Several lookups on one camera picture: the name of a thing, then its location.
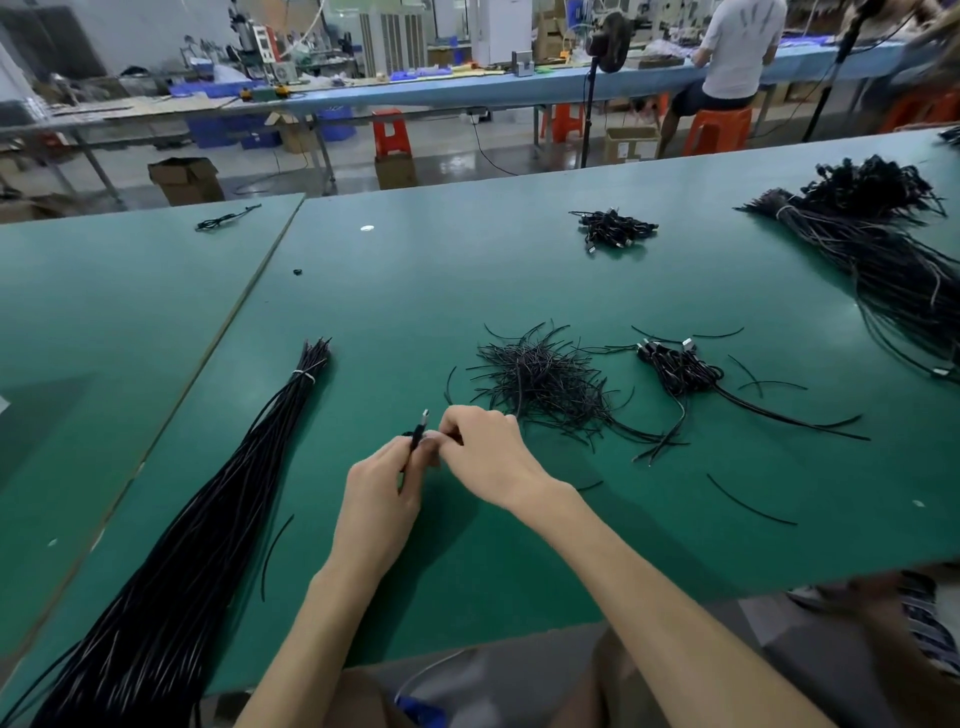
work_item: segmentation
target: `black fan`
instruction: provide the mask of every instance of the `black fan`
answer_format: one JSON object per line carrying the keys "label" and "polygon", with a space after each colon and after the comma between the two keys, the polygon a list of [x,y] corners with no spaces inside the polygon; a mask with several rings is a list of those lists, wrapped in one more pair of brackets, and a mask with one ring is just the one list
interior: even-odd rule
{"label": "black fan", "polygon": [[589,91],[587,97],[587,121],[584,124],[584,144],[580,152],[580,168],[587,166],[587,153],[590,147],[590,117],[593,111],[593,87],[597,80],[597,68],[604,73],[616,73],[623,68],[630,50],[630,39],[634,36],[634,25],[619,12],[611,12],[604,18],[600,32],[590,38],[587,53],[592,56],[588,74]]}

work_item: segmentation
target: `green table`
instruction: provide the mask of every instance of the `green table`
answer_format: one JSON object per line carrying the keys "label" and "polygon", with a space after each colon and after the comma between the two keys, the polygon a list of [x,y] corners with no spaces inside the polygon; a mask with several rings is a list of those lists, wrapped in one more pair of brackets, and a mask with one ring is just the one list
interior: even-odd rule
{"label": "green table", "polygon": [[301,195],[0,227],[0,655],[96,538]]}
{"label": "green table", "polygon": [[[306,418],[276,509],[266,585],[244,606],[214,691],[257,682],[324,561],[354,461],[409,429],[424,407],[467,401],[464,367],[497,332],[553,319],[585,344],[630,343],[630,324],[664,337],[746,327],[704,341],[732,385],[767,388],[770,407],[809,421],[863,412],[862,443],[761,419],[716,397],[692,406],[684,437],[648,468],[608,435],[596,454],[539,445],[606,480],[590,505],[699,600],[765,593],[960,551],[958,394],[905,369],[869,338],[849,284],[774,225],[734,211],[769,187],[797,189],[817,162],[874,152],[922,170],[960,214],[960,155],[931,133],[598,167],[308,201],[157,444],[137,487],[64,597],[13,693],[82,635],[188,497],[222,465],[293,369],[304,337],[332,336],[333,363]],[[571,209],[618,207],[660,223],[623,255],[585,255]],[[372,230],[362,231],[365,226]],[[960,253],[955,218],[926,242]],[[292,269],[301,268],[295,277]],[[629,353],[598,359],[636,396],[629,424],[666,430],[676,406]],[[711,473],[759,518],[719,493]],[[448,473],[430,476],[420,519],[364,620],[350,660],[370,663],[598,619],[564,563],[509,515]]]}

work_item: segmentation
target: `hand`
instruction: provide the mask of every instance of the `hand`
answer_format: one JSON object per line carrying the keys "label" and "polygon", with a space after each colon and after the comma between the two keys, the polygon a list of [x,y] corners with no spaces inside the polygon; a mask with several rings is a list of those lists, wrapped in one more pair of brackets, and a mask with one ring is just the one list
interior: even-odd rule
{"label": "hand", "polygon": [[427,439],[439,443],[441,458],[471,493],[515,515],[545,491],[573,490],[537,462],[513,415],[454,404],[444,412],[440,432],[427,433]]}
{"label": "hand", "polygon": [[[350,468],[327,563],[345,568],[373,585],[390,570],[420,512],[423,471],[438,444],[423,439],[412,453],[409,437],[395,437]],[[403,488],[398,489],[400,471]]]}

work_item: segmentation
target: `person's right hand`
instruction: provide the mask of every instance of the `person's right hand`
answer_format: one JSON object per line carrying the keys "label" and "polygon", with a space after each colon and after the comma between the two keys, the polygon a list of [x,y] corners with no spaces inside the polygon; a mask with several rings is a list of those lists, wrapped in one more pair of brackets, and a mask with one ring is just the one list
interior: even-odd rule
{"label": "person's right hand", "polygon": [[440,443],[441,458],[469,491],[515,514],[521,503],[544,491],[573,490],[537,462],[513,415],[454,404],[444,412],[440,431],[427,436]]}

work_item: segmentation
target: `white cable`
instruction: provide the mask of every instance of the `white cable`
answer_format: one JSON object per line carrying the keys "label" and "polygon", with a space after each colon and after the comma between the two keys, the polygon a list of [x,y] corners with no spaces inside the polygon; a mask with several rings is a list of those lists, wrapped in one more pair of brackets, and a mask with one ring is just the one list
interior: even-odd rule
{"label": "white cable", "polygon": [[421,677],[424,673],[429,672],[434,667],[439,667],[443,663],[448,662],[449,660],[452,660],[455,657],[460,657],[461,655],[467,654],[468,652],[473,652],[475,650],[476,650],[476,647],[466,647],[464,649],[458,649],[452,655],[447,655],[446,657],[441,658],[437,662],[430,663],[428,666],[424,667],[423,669],[420,669],[420,670],[417,670],[417,672],[414,672],[414,674],[412,674],[403,682],[403,685],[401,685],[399,688],[396,689],[396,695],[394,695],[394,705],[403,695],[403,691],[409,688],[414,683],[414,681],[417,680],[417,678]]}
{"label": "white cable", "polygon": [[[317,21],[320,20],[320,15],[324,11],[325,4],[326,4],[326,0],[320,0],[320,6],[317,8],[317,14],[313,16],[313,22],[310,23],[310,27],[306,29],[306,33],[300,36],[301,40],[306,39],[310,35],[310,32],[313,31],[314,26],[317,25]],[[293,51],[293,49],[294,47],[291,45],[283,53],[280,54],[280,58],[278,58],[277,60],[280,61],[282,59],[285,59],[287,56],[290,55],[290,52]]]}

